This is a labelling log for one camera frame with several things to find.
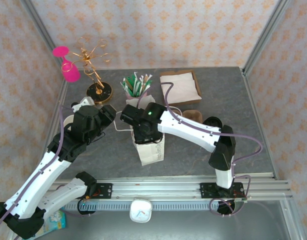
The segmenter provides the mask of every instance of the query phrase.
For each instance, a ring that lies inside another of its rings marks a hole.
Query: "floral wallpaper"
[[[61,84],[62,74],[20,1],[0,0],[0,202],[40,161]]]
[[[293,0],[248,75],[278,174],[307,234],[307,0]]]
[[[97,68],[140,69],[243,67],[279,0],[32,2],[56,45],[77,52],[82,36],[90,50],[106,39],[113,59]]]

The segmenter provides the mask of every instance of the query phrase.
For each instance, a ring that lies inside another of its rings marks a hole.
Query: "white clock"
[[[152,217],[152,203],[144,199],[135,199],[130,206],[130,219],[136,223],[146,223]]]

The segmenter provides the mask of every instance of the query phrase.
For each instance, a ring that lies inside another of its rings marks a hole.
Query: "brown box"
[[[180,75],[180,74],[187,74],[187,73],[192,73],[192,78],[195,83],[195,88],[197,89],[197,93],[200,97],[202,97],[202,92],[200,91],[199,84],[195,75],[194,70],[192,69],[187,69],[187,70],[179,70],[179,71],[164,71],[160,73],[161,76],[172,76],[172,75]],[[192,101],[183,101],[183,102],[176,102],[169,104],[170,106],[179,106],[179,105],[185,105],[185,104],[197,104],[200,103],[201,99],[198,100],[192,100]]]

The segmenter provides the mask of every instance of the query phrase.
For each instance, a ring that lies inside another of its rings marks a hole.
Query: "pink wine glass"
[[[79,80],[80,73],[76,65],[65,58],[68,53],[69,48],[67,46],[58,46],[52,51],[55,57],[62,58],[61,71],[64,79],[67,82],[74,83]]]

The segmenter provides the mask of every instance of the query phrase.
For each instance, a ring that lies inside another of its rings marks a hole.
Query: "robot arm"
[[[57,152],[60,133],[54,136],[42,161],[25,184],[5,203],[0,202],[0,218],[11,208],[25,186],[38,174],[27,188],[17,205],[4,219],[8,227],[23,239],[32,237],[51,214],[68,202],[82,196],[90,196],[96,189],[97,181],[86,172],[81,172],[66,186],[44,196],[57,177],[83,153],[97,136],[113,122],[116,110],[106,105],[101,109],[84,105],[74,113],[73,123],[64,129],[63,144],[55,161],[42,171]]]
[[[207,126],[178,116],[199,129],[207,129],[212,133],[232,134],[230,126],[223,128]],[[173,118],[167,109],[157,103],[151,102],[145,110],[127,105],[121,113],[120,119],[133,126],[136,144],[155,143],[163,133],[172,134],[193,142],[211,153],[209,165],[215,168],[216,184],[229,189],[233,182],[231,163],[235,154],[236,141],[234,137],[207,134],[200,130],[186,126]]]

